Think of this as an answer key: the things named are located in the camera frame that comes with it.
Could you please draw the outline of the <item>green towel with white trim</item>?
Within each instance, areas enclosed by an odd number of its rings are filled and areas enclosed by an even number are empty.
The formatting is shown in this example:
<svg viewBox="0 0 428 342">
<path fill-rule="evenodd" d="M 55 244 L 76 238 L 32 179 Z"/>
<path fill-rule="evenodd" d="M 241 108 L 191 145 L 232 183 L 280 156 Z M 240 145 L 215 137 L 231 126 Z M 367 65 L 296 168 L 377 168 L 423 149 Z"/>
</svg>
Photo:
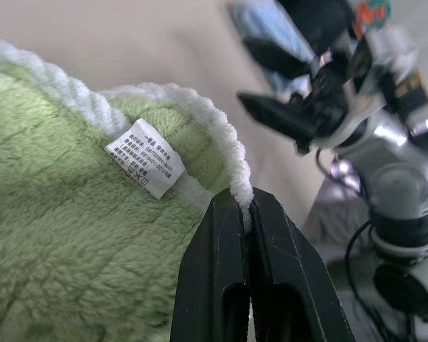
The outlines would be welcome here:
<svg viewBox="0 0 428 342">
<path fill-rule="evenodd" d="M 209 98 L 96 92 L 0 41 L 0 342 L 169 342 L 181 258 L 224 189 L 253 199 Z"/>
</svg>

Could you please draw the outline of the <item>red and green colourful object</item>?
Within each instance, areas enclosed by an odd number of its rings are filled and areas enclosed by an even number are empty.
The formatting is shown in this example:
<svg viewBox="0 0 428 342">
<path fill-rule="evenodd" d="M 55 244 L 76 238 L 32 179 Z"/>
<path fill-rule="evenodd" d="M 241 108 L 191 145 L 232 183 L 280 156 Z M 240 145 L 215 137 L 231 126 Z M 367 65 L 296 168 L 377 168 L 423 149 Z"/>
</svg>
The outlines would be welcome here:
<svg viewBox="0 0 428 342">
<path fill-rule="evenodd" d="M 391 15 L 389 0 L 362 0 L 354 7 L 353 32 L 361 37 L 371 28 L 383 27 Z"/>
</svg>

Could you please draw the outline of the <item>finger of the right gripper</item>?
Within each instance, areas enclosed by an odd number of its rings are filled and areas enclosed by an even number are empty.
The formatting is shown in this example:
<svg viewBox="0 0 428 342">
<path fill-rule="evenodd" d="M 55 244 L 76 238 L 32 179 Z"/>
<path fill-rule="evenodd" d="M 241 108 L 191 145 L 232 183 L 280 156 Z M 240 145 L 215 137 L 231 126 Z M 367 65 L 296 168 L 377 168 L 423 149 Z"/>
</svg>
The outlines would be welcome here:
<svg viewBox="0 0 428 342">
<path fill-rule="evenodd" d="M 253 60 L 269 71 L 276 72 L 286 78 L 297 78 L 311 74 L 311 66 L 308 62 L 294 57 L 272 41 L 248 37 L 243 39 L 243 45 Z"/>
<path fill-rule="evenodd" d="M 317 125 L 304 115 L 300 105 L 283 102 L 263 95 L 237 93 L 237 99 L 256 122 L 282 133 L 295 141 L 312 141 Z"/>
</svg>

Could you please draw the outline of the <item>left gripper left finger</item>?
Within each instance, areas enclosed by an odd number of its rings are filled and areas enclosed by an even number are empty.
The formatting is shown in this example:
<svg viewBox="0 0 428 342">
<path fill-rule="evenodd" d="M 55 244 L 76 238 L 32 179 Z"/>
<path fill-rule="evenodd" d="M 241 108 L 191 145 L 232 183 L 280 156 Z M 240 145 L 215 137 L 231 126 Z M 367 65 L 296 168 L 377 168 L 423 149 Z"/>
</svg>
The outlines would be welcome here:
<svg viewBox="0 0 428 342">
<path fill-rule="evenodd" d="M 220 192 L 180 263 L 174 342 L 247 342 L 249 307 L 243 214 L 230 192 Z"/>
</svg>

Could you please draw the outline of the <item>blue cloth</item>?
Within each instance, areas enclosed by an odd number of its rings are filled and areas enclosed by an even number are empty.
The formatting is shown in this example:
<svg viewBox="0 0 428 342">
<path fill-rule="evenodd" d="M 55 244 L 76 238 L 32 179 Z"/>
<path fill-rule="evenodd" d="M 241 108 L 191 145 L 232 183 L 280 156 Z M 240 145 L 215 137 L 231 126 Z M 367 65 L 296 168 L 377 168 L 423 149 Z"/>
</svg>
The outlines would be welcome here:
<svg viewBox="0 0 428 342">
<path fill-rule="evenodd" d="M 276 43 L 302 61 L 315 53 L 283 7 L 273 0 L 244 0 L 229 5 L 228 12 L 241 38 L 261 38 Z"/>
</svg>

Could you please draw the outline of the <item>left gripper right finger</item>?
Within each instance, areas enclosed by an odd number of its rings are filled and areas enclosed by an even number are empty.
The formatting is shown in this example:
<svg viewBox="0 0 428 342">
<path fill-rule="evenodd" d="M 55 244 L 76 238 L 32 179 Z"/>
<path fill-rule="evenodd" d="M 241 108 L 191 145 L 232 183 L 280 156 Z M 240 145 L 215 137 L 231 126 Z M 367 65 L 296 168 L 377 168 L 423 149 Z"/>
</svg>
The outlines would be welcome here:
<svg viewBox="0 0 428 342">
<path fill-rule="evenodd" d="M 317 251 L 274 195 L 254 190 L 250 289 L 257 342 L 356 342 Z"/>
</svg>

